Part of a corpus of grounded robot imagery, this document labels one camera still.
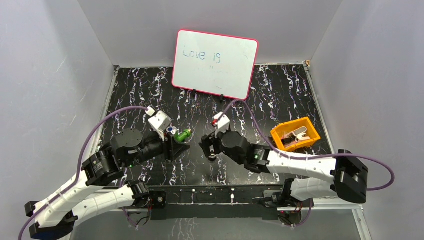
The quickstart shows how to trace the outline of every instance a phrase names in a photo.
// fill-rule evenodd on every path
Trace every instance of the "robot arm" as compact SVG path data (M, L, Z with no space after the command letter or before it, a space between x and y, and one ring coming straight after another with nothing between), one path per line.
M284 152L284 157L269 146L251 144L236 131L231 131L230 120L222 112L214 116L216 131L205 135L200 146L205 156L214 161L224 153L253 173L294 174L308 179L286 179L283 190L265 197L273 206L287 207L310 198L339 197L345 201L363 204L367 199L368 168L356 157L328 157L317 160L294 160L291 157L313 155ZM339 150L339 153L350 153Z
M169 126L171 118L164 112L155 113L150 108L147 114L152 116L148 121L153 131L142 136L136 129L124 129L83 162L74 187L61 194L75 181L76 175L46 199L30 201L25 205L28 217L47 205L29 228L31 238L59 239L70 233L75 225L99 214L121 207L140 207L140 202L147 204L149 191L142 182L130 182L118 190L86 200L112 181L122 178L125 168L132 168L159 156L166 162L172 162L190 148L184 143L191 135L190 130L186 129L179 135L178 129ZM49 201L58 194L59 198L50 204Z

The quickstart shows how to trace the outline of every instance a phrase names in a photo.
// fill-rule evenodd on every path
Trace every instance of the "purple cable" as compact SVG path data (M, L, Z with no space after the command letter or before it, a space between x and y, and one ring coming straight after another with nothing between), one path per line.
M105 118L103 118L94 128L93 130L91 130L90 134L88 135L87 139L84 142L84 145L82 145L82 149L81 152L79 152L79 157L78 157L78 163L77 163L77 168L76 168L76 178L75 181L73 181L73 183L71 183L67 188L63 189L60 194L65 194L67 191L69 191L69 189L73 188L77 183L78 180L80 179L80 172L81 172L81 164L83 162L83 156L84 156L84 152L86 151L87 145L90 142L90 139L92 138L92 136L94 135L94 133L97 131L98 128L100 128L100 126L102 124L104 124L107 120L109 120L110 118L112 118L113 116L128 111L128 110L135 110L135 109L140 109L140 110L144 110L144 111L148 111L147 107L144 106L127 106L124 108L121 108L119 110L116 110L114 112L112 112L111 114L107 115ZM50 204L52 204L56 199L59 198L59 194L57 194L56 196L54 196L51 200L49 200L48 202ZM29 219L28 221L25 222L25 224L23 225L22 229L19 232L19 236L18 236L18 240L22 240L22 236L24 235L24 231L25 229L28 227L28 225L31 223L32 220L34 220L36 218L36 216L38 216L38 214L40 214L42 211L44 211L47 208L48 205L44 205L42 206L38 211L36 211Z
M235 99L235 100L231 101L228 104L228 106L226 106L224 111L222 112L223 114L218 117L217 122L226 114L226 112L228 112L228 110L231 108L231 106L233 104L235 104L236 102L242 102L246 106L246 108L249 111L250 116L253 120L254 126L255 126L256 130L258 131L259 135L265 140L266 144L268 144L269 147L271 147L271 149L273 151L275 151L276 153L278 153L280 156L283 156L285 158L290 158L290 159L293 159L293 160L315 160L315 159L323 159L323 158L355 157L355 158L365 159L365 160L374 162L376 164L379 164L379 165L385 167L388 170L388 172L390 173L390 181L388 183L382 185L382 186L368 188L367 191L377 191L377 190L386 189L390 185L392 185L393 182L395 181L395 173L393 172L393 170L387 164L385 164L384 162L377 160L375 158L369 157L369 156L364 156L364 155L359 155L359 154L351 154L351 153L335 153L335 154L326 154L326 155L304 157L304 156L289 156L289 155L281 152L265 136L264 132L262 132L262 130L260 129L259 124L256 121L255 116L254 116L251 108L249 107L249 105L245 101L243 101L241 99Z
M307 211L306 217L302 221L300 221L299 224L296 224L295 227L302 226L308 220L309 216L311 215L311 212L312 212L312 200L310 202L309 210Z

